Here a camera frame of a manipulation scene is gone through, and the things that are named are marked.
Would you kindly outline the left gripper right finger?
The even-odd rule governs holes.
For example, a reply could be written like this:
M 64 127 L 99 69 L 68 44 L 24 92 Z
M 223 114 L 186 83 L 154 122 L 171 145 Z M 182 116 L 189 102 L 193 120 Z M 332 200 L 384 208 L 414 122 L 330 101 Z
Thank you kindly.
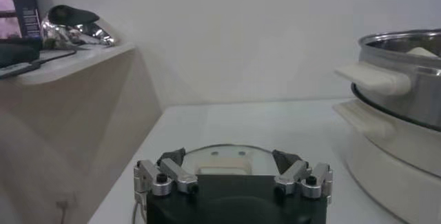
M 279 175 L 274 177 L 275 190 L 282 196 L 299 193 L 310 200 L 325 199 L 331 204 L 334 172 L 327 163 L 311 167 L 296 154 L 279 150 L 271 152 Z

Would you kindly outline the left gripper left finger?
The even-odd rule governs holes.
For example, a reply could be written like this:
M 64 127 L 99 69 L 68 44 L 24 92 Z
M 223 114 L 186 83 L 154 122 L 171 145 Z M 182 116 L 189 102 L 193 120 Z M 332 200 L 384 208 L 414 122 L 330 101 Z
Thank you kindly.
M 155 163 L 137 161 L 134 165 L 134 198 L 141 205 L 147 204 L 147 195 L 164 197 L 172 193 L 173 184 L 184 194 L 193 195 L 199 190 L 198 177 L 181 166 L 187 152 L 184 148 L 163 153 Z

